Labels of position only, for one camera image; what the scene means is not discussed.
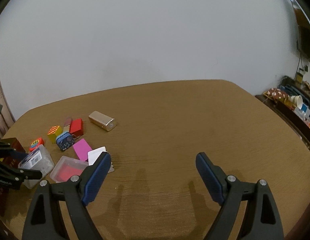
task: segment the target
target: label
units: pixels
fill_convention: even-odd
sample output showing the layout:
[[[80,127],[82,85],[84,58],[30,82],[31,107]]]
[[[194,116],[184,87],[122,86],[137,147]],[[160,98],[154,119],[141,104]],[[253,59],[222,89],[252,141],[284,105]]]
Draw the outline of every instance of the label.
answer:
[[[47,134],[53,134],[53,133],[55,133],[55,132],[58,130],[58,128],[59,128],[59,125],[53,126],[53,127],[49,130],[49,132],[48,132]]]
[[[31,148],[34,148],[35,146],[37,146],[37,144],[39,143],[39,140],[34,140],[33,143],[31,144]]]
[[[32,167],[34,167],[40,160],[42,159],[42,155],[39,152],[37,152],[23,167],[23,169],[30,170]]]

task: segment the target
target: curtain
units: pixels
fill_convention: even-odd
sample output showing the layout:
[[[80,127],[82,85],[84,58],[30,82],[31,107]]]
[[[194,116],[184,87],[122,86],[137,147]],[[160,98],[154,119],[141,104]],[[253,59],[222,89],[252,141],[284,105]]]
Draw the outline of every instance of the curtain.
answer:
[[[12,116],[9,107],[7,105],[1,85],[0,85],[0,104],[2,105],[2,113],[0,114],[0,139],[1,139],[15,122],[14,117]]]

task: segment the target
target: red packaging box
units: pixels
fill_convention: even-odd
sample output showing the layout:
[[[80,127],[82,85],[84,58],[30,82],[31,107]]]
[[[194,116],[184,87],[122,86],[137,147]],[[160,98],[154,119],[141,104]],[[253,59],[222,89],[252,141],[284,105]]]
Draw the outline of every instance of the red packaging box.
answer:
[[[2,139],[2,142],[10,143],[11,147],[16,149],[18,152],[26,153],[25,149],[21,146],[20,142],[16,138]],[[14,160],[11,156],[5,157],[2,160],[3,163],[13,167],[18,168],[19,161]],[[4,216],[6,209],[6,202],[8,197],[9,188],[0,185],[0,215]]]
[[[81,118],[72,121],[70,126],[70,134],[73,137],[79,137],[84,134],[84,127]]]

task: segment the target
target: yellow box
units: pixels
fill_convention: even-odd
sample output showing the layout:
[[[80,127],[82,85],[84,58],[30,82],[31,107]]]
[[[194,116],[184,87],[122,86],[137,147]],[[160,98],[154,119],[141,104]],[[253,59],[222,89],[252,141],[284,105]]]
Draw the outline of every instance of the yellow box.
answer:
[[[60,135],[62,132],[63,128],[61,128],[59,125],[56,125],[50,128],[49,132],[47,133],[47,136],[52,143],[56,143],[56,137]]]

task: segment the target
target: metal screw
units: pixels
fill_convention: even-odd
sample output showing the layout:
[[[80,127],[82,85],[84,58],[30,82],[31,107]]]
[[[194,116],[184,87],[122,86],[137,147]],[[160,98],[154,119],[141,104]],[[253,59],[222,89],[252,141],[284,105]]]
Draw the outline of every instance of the metal screw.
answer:
[[[47,185],[47,181],[44,179],[39,183],[40,186],[46,186]]]
[[[78,176],[78,175],[73,175],[73,176],[70,178],[70,180],[71,180],[72,182],[78,181],[78,180],[79,180],[79,176]]]
[[[265,179],[260,179],[259,184],[261,184],[262,186],[265,186],[267,184],[267,182]]]
[[[233,175],[229,175],[229,176],[227,177],[227,179],[228,179],[228,181],[230,181],[230,182],[236,181],[236,177],[233,176]]]

